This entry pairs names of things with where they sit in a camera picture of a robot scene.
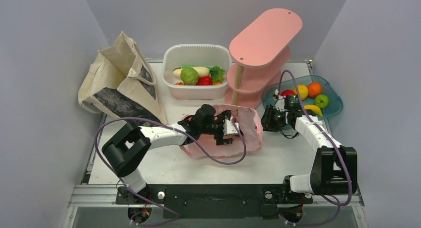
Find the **white radish with leaves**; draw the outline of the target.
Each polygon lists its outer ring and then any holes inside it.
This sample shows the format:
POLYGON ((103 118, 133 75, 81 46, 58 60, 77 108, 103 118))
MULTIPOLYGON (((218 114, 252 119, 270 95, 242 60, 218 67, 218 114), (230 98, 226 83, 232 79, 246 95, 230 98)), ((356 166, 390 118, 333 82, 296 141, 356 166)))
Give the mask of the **white radish with leaves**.
MULTIPOLYGON (((194 67, 194 69, 198 72, 199 77, 203 76, 211 76, 213 85, 222 84, 225 81, 225 70, 223 68, 220 68, 219 66, 214 67, 203 67, 203 66, 197 66, 194 67)), ((180 78, 180 72, 182 70, 182 67, 175 68, 173 70, 173 75, 176 78, 180 78)))

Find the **pink three-tier shelf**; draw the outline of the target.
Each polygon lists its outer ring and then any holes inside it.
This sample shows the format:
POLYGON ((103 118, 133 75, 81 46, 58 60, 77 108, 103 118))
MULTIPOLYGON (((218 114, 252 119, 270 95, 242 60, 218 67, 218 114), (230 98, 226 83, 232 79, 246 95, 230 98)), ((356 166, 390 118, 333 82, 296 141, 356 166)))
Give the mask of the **pink three-tier shelf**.
POLYGON ((291 56, 289 43, 302 29, 300 16, 288 9, 264 11, 229 45, 234 64, 227 71, 225 103, 257 108, 264 89, 276 83, 291 56))

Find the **beige canvas tote bag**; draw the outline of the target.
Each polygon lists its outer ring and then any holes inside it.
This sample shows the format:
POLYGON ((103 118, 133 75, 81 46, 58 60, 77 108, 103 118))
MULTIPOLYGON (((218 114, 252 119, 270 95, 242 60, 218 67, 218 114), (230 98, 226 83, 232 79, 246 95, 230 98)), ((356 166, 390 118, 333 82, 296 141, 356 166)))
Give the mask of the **beige canvas tote bag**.
POLYGON ((80 86, 79 105, 112 118, 139 117, 167 124, 156 74, 134 39, 124 32, 101 50, 80 86))

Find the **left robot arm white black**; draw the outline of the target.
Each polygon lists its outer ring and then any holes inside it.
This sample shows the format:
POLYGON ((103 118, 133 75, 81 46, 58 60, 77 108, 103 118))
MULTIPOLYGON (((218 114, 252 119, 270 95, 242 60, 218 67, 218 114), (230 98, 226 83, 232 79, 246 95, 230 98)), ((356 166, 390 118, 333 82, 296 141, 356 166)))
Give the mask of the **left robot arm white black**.
POLYGON ((117 177, 129 187, 129 197, 142 203, 148 197, 148 189, 139 164, 149 150, 195 144, 201 135, 213 136, 218 146, 228 145, 233 142, 231 136, 240 133, 231 110, 217 114, 213 106, 204 104, 194 115, 169 126, 146 127, 127 122, 101 151, 117 177))

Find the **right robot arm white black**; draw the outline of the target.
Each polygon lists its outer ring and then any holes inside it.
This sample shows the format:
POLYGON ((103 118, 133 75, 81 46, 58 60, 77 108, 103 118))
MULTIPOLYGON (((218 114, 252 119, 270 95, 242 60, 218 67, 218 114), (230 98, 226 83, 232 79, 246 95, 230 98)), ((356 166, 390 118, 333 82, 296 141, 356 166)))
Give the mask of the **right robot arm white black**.
POLYGON ((354 194, 357 190, 357 153, 345 147, 324 128, 311 110, 301 106, 298 95, 274 95, 275 103, 266 106, 261 123, 264 131, 280 132, 287 127, 302 136, 315 152, 311 172, 285 178, 281 197, 294 202, 301 193, 315 195, 354 194))

